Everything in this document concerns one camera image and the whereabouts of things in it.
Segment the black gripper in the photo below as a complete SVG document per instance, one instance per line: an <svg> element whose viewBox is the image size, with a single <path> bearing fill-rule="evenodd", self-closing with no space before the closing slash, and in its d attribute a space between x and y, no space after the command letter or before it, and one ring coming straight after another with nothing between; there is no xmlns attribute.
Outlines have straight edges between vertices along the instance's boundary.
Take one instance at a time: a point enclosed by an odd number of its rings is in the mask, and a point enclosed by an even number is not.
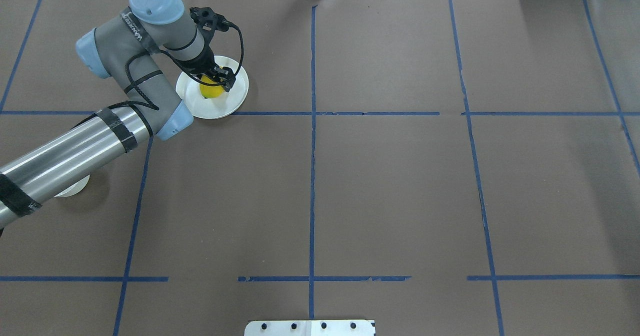
<svg viewBox="0 0 640 336"><path fill-rule="evenodd" d="M236 73L231 67L221 67L214 55L199 55L187 61L187 73L198 76L198 83L204 87L222 87L230 92L236 82Z"/></svg>

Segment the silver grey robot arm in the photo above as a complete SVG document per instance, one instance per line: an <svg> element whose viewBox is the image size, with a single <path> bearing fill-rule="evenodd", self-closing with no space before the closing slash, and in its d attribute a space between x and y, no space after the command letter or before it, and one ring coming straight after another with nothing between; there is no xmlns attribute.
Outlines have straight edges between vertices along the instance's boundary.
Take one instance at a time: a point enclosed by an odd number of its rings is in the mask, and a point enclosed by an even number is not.
<svg viewBox="0 0 640 336"><path fill-rule="evenodd" d="M241 29L209 7L182 0L128 0L117 16L78 39L78 58L112 79L125 99L89 113L42 146L1 167L1 226L32 215L92 172L152 137L167 140L194 122L154 55L167 56L204 87L230 90L241 67L215 60L215 34Z"/></svg>

